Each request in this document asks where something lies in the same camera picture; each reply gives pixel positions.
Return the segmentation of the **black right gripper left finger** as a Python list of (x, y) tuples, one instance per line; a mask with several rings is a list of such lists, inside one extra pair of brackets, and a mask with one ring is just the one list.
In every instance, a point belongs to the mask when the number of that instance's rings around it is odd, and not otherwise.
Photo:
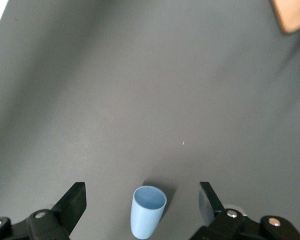
[(86, 207), (86, 185), (76, 182), (51, 209), (37, 210), (16, 224), (0, 217), (0, 240), (70, 240)]

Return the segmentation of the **light blue plastic cup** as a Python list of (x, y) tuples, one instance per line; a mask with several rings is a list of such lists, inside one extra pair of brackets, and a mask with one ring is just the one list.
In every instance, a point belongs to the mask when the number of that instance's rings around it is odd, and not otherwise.
[(165, 207), (167, 196), (159, 188), (143, 185), (132, 196), (130, 212), (130, 230), (139, 240), (146, 240), (155, 232)]

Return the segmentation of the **dark grey table mat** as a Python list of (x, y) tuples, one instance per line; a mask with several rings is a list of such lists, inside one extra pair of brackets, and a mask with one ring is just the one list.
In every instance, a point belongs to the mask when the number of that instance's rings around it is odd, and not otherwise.
[(168, 198), (150, 240), (203, 224), (199, 183), (300, 232), (300, 30), (268, 0), (9, 0), (0, 21), (0, 217), (85, 182), (71, 240), (135, 240), (135, 189)]

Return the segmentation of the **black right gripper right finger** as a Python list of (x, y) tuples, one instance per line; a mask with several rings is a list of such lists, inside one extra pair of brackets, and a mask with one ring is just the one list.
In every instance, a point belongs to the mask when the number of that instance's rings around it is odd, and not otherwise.
[(256, 222), (224, 207), (209, 182), (199, 183), (198, 205), (204, 225), (189, 240), (300, 240), (300, 232), (283, 217), (266, 215)]

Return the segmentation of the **wooden cup rack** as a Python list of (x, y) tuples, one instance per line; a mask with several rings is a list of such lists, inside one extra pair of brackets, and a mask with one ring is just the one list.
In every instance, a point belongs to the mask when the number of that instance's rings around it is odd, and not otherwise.
[(269, 0), (285, 34), (300, 30), (300, 0)]

